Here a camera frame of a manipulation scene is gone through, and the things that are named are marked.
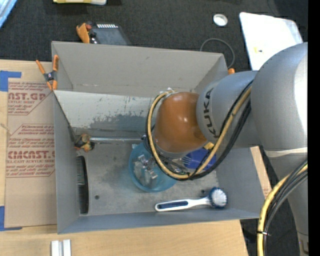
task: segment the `orange rubber cover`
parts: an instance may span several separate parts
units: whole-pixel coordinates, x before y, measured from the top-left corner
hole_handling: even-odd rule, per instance
[[[207,142],[196,117],[199,95],[193,92],[174,93],[162,101],[154,126],[155,144],[171,153],[197,150]]]
[[[76,26],[75,29],[76,29],[76,33],[78,34],[82,42],[84,42],[85,44],[89,44],[90,37],[88,35],[86,24],[83,23],[81,26]]]

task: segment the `cardboard box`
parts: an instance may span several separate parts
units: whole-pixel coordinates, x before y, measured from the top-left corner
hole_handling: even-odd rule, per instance
[[[199,93],[227,76],[222,54],[52,42],[52,56],[56,54],[60,59],[53,106],[58,233],[259,217],[264,193],[250,148],[233,149],[206,177],[178,181],[162,192],[139,190],[129,175],[132,144],[144,134],[153,98],[168,87]],[[97,144],[88,153],[77,151],[72,134],[83,132],[108,138],[109,143]],[[89,183],[85,215],[80,214],[77,193],[80,155],[86,160]],[[214,186],[228,195],[225,209],[154,210],[163,201],[204,197]]]

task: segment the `cardboard sheet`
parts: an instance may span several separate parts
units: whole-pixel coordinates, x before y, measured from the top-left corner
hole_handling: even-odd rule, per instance
[[[4,227],[56,224],[54,95],[34,61],[0,60],[0,71],[19,74],[7,79]]]

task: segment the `black cord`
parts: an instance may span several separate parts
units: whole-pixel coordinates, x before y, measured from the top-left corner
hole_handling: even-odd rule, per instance
[[[201,45],[201,47],[200,47],[200,52],[202,52],[205,44],[206,44],[207,42],[209,42],[209,41],[219,41],[219,42],[221,42],[221,43],[223,43],[223,44],[225,44],[226,46],[229,47],[229,49],[230,49],[230,51],[231,51],[231,53],[232,53],[232,61],[231,61],[231,64],[230,64],[227,68],[230,69],[230,68],[233,66],[233,64],[235,63],[235,60],[236,60],[235,52],[234,52],[234,50],[232,49],[232,47],[230,46],[230,44],[228,44],[226,41],[221,40],[221,39],[219,39],[219,38],[209,38],[209,39],[205,40],[205,41],[202,43],[202,45]]]
[[[289,177],[291,182],[285,182],[281,189],[281,195],[277,197],[277,199],[272,203],[270,206],[271,209],[268,210],[267,216],[268,219],[264,226],[264,233],[268,234],[268,230],[271,224],[272,219],[274,218],[276,212],[279,210],[279,207],[284,203],[284,201],[287,199],[289,194],[295,190],[302,182],[304,182],[308,178],[308,169],[300,174],[297,175],[298,172],[301,171],[301,169],[305,166],[305,161],[303,162],[302,166],[300,165]],[[264,256],[267,256],[267,237],[268,235],[265,235],[263,237],[263,253]]]
[[[235,100],[235,102],[232,104],[228,114],[226,115],[225,119],[223,120],[223,123],[222,123],[222,126],[221,126],[221,129],[220,129],[220,134],[222,133],[223,129],[225,128],[226,126],[226,122],[227,120],[229,119],[229,117],[231,116],[232,114],[232,111],[234,110],[236,104],[239,102],[239,100],[242,98],[242,96],[247,92],[247,90],[250,88],[251,84],[253,83],[253,80],[248,83],[248,85],[242,90],[242,92],[240,93],[240,95],[238,96],[238,98]]]
[[[232,104],[232,106],[231,106],[228,114],[226,115],[225,119],[223,120],[221,129],[220,129],[220,134],[222,133],[222,130],[224,129],[227,120],[228,120],[229,117],[231,116],[232,111],[234,110],[236,104],[239,102],[239,100],[242,98],[242,96],[246,93],[246,91],[249,89],[249,87],[251,86],[252,83],[253,83],[253,80],[248,83],[248,85],[242,90],[242,92],[240,93],[240,95],[237,97],[237,99],[236,99],[236,100],[234,101],[234,103]],[[203,162],[207,159],[207,157],[208,157],[209,154],[210,154],[210,152],[208,152],[208,153],[204,156],[204,158],[202,159],[202,161],[200,162],[200,164],[198,165],[198,167],[196,168],[196,170],[191,174],[190,179],[195,176],[195,173],[199,170],[200,166],[201,166],[201,165],[203,164]]]
[[[221,156],[217,159],[216,162],[214,162],[214,164],[207,170],[197,174],[197,175],[191,175],[189,177],[190,180],[195,180],[195,179],[200,179],[206,175],[208,175],[209,173],[211,173],[214,169],[216,169],[218,167],[218,165],[226,158],[226,156],[228,155],[228,153],[230,152],[230,150],[232,149],[232,147],[234,146],[249,114],[251,112],[251,101],[249,100],[248,103],[246,104],[244,111],[241,114],[241,117],[239,119],[239,122],[237,123],[233,134],[227,144],[227,146],[225,147],[223,153],[221,154]]]

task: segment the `orange clip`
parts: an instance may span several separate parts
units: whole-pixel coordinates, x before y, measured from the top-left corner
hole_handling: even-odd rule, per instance
[[[228,75],[234,74],[236,71],[234,68],[229,68],[228,69]]]
[[[58,87],[58,82],[57,82],[57,72],[59,69],[59,56],[56,54],[53,56],[53,61],[52,61],[52,72],[46,73],[44,67],[41,65],[39,60],[36,60],[35,63],[38,65],[39,70],[41,74],[44,76],[46,80],[46,84],[48,85],[49,89],[56,90]]]

